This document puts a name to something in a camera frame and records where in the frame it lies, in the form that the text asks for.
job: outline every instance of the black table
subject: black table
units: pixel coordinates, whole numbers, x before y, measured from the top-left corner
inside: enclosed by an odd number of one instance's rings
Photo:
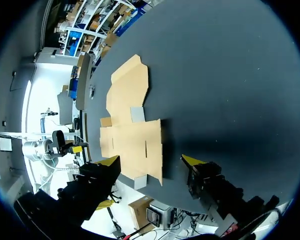
[[[163,187],[140,190],[193,212],[180,155],[214,161],[246,200],[289,200],[300,182],[300,54],[261,1],[166,0],[119,38],[97,67],[87,103],[92,158],[109,116],[111,74],[134,54],[149,68],[146,121],[162,120]],[[119,180],[133,187],[125,176]]]

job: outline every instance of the yellow part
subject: yellow part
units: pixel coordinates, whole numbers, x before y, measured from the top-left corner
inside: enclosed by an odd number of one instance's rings
[[[182,154],[182,157],[187,161],[187,163],[191,166],[194,166],[194,165],[198,165],[198,164],[206,164],[205,161],[200,161],[198,159],[195,159],[193,157],[189,157],[189,156],[186,156],[186,155],[183,155]]]
[[[115,201],[113,201],[112,199],[111,200],[108,199],[108,200],[102,201],[102,202],[100,202],[100,204],[98,205],[98,207],[96,208],[96,210],[108,208],[108,207],[110,207],[114,203],[115,203]]]
[[[110,166],[117,158],[118,158],[118,155],[112,156],[108,159],[94,162],[94,164],[101,164],[101,165],[105,165],[105,166]]]
[[[73,146],[72,151],[74,154],[82,152],[82,146]]]

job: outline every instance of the storage shelf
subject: storage shelf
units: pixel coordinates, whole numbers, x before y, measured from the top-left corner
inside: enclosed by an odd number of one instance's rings
[[[76,14],[76,16],[75,16],[75,18],[74,18],[74,21],[73,21],[73,23],[72,23],[72,27],[73,27],[73,28],[75,27],[76,22],[77,22],[79,16],[81,15],[81,12],[82,12],[82,10],[84,9],[84,6],[86,5],[87,1],[88,1],[88,0],[84,0],[84,1],[83,1],[83,3],[82,3],[82,5],[81,5],[81,7],[80,7],[78,13]]]
[[[131,8],[131,9],[136,9],[136,8],[135,8],[130,2],[128,2],[127,0],[115,0],[115,1],[116,1],[116,4],[115,4],[114,7],[106,14],[106,16],[103,18],[103,20],[101,21],[100,25],[96,28],[96,30],[95,30],[95,31],[90,31],[90,30],[87,30],[87,28],[88,28],[89,23],[90,23],[90,21],[92,20],[93,16],[94,16],[95,13],[98,11],[98,9],[101,8],[101,5],[102,5],[103,3],[105,3],[106,1],[109,1],[109,0],[100,0],[100,1],[96,4],[96,6],[95,6],[95,8],[94,8],[94,10],[93,10],[93,13],[90,15],[90,17],[89,17],[89,19],[88,19],[87,24],[85,24],[84,28],[82,29],[82,28],[76,27],[76,24],[77,24],[77,20],[78,20],[79,16],[82,14],[82,12],[83,12],[85,6],[88,4],[88,1],[89,1],[89,0],[84,0],[84,1],[83,1],[83,3],[82,3],[82,5],[80,6],[80,9],[79,9],[77,15],[75,16],[75,19],[74,19],[74,21],[73,21],[71,27],[69,26],[69,27],[66,28],[66,31],[67,31],[67,37],[66,37],[66,40],[65,40],[65,46],[64,46],[64,49],[63,49],[63,51],[62,51],[62,54],[63,54],[64,56],[66,56],[66,49],[67,49],[67,46],[68,46],[68,41],[69,41],[69,36],[70,36],[70,32],[71,32],[71,31],[78,32],[78,33],[82,33],[82,34],[81,34],[81,37],[79,38],[78,44],[77,44],[77,46],[76,46],[76,49],[75,49],[75,56],[74,56],[74,58],[76,58],[77,51],[78,51],[79,45],[80,45],[80,43],[81,43],[81,41],[82,41],[82,39],[83,39],[83,37],[84,37],[84,34],[94,36],[94,39],[93,39],[93,41],[91,42],[91,46],[90,46],[90,48],[88,49],[87,53],[89,53],[89,52],[92,50],[92,47],[93,47],[95,41],[96,41],[98,38],[101,38],[100,40],[104,40],[104,39],[107,37],[106,32],[102,29],[103,24],[107,21],[107,19],[109,18],[109,16],[115,11],[115,9],[116,9],[120,4],[126,5],[126,6],[128,6],[129,8]],[[106,5],[103,7],[103,10],[105,10],[108,6],[109,6],[109,5],[106,4]]]

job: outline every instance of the cardboard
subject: cardboard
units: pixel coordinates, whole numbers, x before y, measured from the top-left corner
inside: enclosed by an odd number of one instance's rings
[[[127,6],[127,5],[122,5],[121,7],[120,7],[120,9],[119,9],[119,14],[121,15],[121,14],[123,14],[123,13],[125,13],[125,11],[128,9],[129,7]]]
[[[142,107],[148,90],[148,67],[134,55],[111,75],[106,96],[111,126],[100,128],[101,154],[120,155],[128,178],[150,175],[163,184],[161,121],[133,122],[131,107]]]
[[[78,2],[74,5],[72,12],[69,12],[69,13],[67,14],[67,16],[66,16],[66,19],[67,19],[68,21],[72,22],[73,20],[75,20],[76,15],[77,15],[77,13],[79,12],[79,9],[80,9],[81,5],[82,5],[82,2],[81,2],[81,1],[78,1]]]
[[[86,36],[84,37],[83,42],[84,42],[84,43],[91,43],[91,42],[93,42],[94,39],[95,39],[95,36],[92,36],[92,35],[86,35]]]
[[[100,119],[101,127],[111,127],[111,117],[104,117]]]
[[[140,229],[149,223],[147,220],[147,208],[149,208],[152,201],[152,198],[144,196],[128,205],[130,207],[133,223],[136,229]],[[144,234],[154,228],[155,226],[150,224],[145,229],[141,230],[140,233]]]
[[[108,53],[108,51],[111,49],[111,47],[109,47],[109,46],[104,46],[103,48],[102,48],[102,52],[101,52],[101,59],[103,59],[104,57],[105,57],[105,55]]]
[[[96,15],[93,16],[92,22],[91,22],[90,27],[89,27],[90,31],[96,31],[97,30],[97,28],[100,25],[99,18],[100,18],[99,14],[96,14]]]
[[[67,91],[67,90],[68,90],[68,88],[69,88],[69,86],[68,86],[68,85],[63,85],[63,86],[62,86],[62,92],[65,92],[65,91]]]
[[[82,46],[82,52],[88,52],[89,49],[91,47],[91,42],[87,43],[87,44],[83,44]]]
[[[117,41],[118,36],[112,32],[109,32],[104,40],[104,43],[109,47],[112,47],[113,44]]]

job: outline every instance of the light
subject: light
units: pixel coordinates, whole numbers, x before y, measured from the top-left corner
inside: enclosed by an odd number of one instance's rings
[[[31,81],[28,81],[24,93],[22,112],[21,112],[21,133],[27,132],[27,114],[28,114],[28,106],[29,106],[29,97],[31,90]],[[34,176],[32,174],[32,168],[30,166],[29,159],[24,157],[25,168],[29,176],[30,183],[33,187],[33,191],[36,192],[36,182]]]

